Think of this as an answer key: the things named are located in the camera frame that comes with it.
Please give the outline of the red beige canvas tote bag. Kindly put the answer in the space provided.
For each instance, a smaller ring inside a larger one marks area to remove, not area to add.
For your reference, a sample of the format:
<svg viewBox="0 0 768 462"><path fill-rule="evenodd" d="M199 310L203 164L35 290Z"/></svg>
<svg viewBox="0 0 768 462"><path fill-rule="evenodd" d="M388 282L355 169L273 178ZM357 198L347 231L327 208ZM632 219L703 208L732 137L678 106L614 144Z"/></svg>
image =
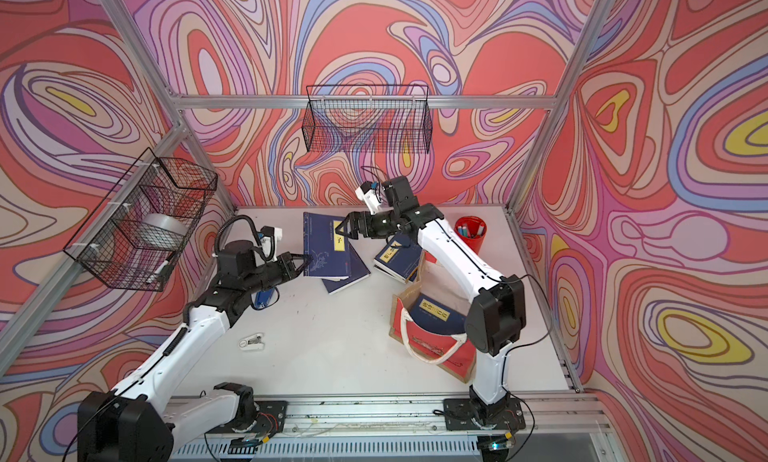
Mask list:
<svg viewBox="0 0 768 462"><path fill-rule="evenodd" d="M476 349L466 331L446 336L419 327L412 320L409 309L420 294L460 312L466 320L470 302L458 282L444 267L425 262L418 269L416 279L393 296L389 336L403 344L414 359L439 367L460 382L468 383L474 375Z"/></svg>

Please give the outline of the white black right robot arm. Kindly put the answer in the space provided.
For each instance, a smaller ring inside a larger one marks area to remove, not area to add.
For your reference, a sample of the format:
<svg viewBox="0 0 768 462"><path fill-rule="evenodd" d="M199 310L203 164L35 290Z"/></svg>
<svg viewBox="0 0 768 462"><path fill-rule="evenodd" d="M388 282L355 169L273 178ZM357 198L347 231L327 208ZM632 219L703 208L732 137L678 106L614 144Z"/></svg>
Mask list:
<svg viewBox="0 0 768 462"><path fill-rule="evenodd" d="M364 181L356 197L367 207L352 211L335 233L349 239L408 236L433 256L458 284L469 302L464 332L450 351L465 342L476 350L475 377L469 389L471 420L481 428L506 411L512 396L506 387L506 361L527 325L525 288L487 264L453 230L433 204L422 204L404 176Z"/></svg>

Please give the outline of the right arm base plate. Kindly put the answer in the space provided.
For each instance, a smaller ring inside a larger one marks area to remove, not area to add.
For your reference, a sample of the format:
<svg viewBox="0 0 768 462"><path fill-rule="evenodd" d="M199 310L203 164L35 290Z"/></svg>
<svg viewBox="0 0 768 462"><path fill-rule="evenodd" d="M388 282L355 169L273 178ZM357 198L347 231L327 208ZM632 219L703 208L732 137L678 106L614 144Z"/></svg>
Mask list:
<svg viewBox="0 0 768 462"><path fill-rule="evenodd" d="M521 401L506 397L486 405L479 399L446 398L440 410L449 431L503 430L516 433L527 424Z"/></svg>

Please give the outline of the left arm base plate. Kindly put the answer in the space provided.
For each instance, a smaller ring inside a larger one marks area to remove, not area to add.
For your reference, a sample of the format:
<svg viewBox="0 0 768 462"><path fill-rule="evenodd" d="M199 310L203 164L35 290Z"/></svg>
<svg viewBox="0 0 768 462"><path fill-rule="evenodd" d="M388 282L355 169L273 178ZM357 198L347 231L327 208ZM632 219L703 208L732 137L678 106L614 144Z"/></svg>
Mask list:
<svg viewBox="0 0 768 462"><path fill-rule="evenodd" d="M235 433L273 437L284 430L287 408L287 401L258 401L255 414L245 422L234 425L232 430Z"/></svg>

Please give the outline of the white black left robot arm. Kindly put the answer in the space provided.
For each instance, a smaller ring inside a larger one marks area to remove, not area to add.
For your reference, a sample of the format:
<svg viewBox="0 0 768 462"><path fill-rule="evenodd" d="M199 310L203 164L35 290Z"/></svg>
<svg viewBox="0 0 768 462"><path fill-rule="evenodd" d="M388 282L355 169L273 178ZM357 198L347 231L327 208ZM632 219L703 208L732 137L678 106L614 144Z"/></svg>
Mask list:
<svg viewBox="0 0 768 462"><path fill-rule="evenodd" d="M252 308L253 295L297 279L310 261L305 254L266 254L249 240L228 243L216 255L208 288L184 307L174 333L110 391L81 402L71 443L78 460L166 461L216 427L252 430L260 412L252 388L240 383L219 383L180 408L167 405L208 349Z"/></svg>

